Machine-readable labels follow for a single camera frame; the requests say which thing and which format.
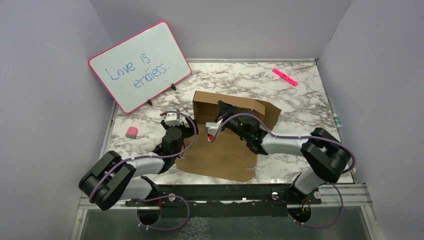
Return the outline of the brown cardboard box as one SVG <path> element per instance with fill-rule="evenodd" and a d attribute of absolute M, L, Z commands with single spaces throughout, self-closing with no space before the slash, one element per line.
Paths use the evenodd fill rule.
<path fill-rule="evenodd" d="M 219 114 L 218 102 L 237 107 L 237 112 L 251 110 L 271 130 L 278 122 L 281 109 L 272 103 L 254 98 L 224 95 L 197 90 L 192 99 L 194 118 L 199 134 L 194 144 L 175 161 L 183 172 L 247 182 L 255 176 L 257 155 L 246 142 L 229 129 L 222 131 L 214 142 L 208 141 L 206 122 L 213 122 Z"/>

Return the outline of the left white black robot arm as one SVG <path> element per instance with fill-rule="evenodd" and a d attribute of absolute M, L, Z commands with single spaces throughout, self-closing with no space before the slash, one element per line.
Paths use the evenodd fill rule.
<path fill-rule="evenodd" d="M 78 188 L 91 204 L 103 211 L 126 199 L 138 198 L 144 205 L 152 205 L 157 200 L 157 189 L 146 176 L 167 172 L 188 150 L 185 139 L 195 139 L 199 129 L 195 120 L 188 118 L 187 121 L 188 125 L 177 126 L 168 126 L 162 121 L 165 135 L 146 155 L 123 158 L 114 150 L 106 152 L 81 178 Z"/>

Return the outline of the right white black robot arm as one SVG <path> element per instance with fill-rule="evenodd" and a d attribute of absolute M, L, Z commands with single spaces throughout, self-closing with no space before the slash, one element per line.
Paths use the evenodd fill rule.
<path fill-rule="evenodd" d="M 210 142 L 229 129 L 256 155 L 287 154 L 306 159 L 308 169 L 296 177 L 287 192 L 296 204 L 306 200 L 317 187 L 337 183 L 354 166 L 353 153 L 324 128 L 317 127 L 306 135 L 278 135 L 252 111 L 238 113 L 236 106 L 221 100 L 218 110 L 215 120 L 205 125 Z"/>

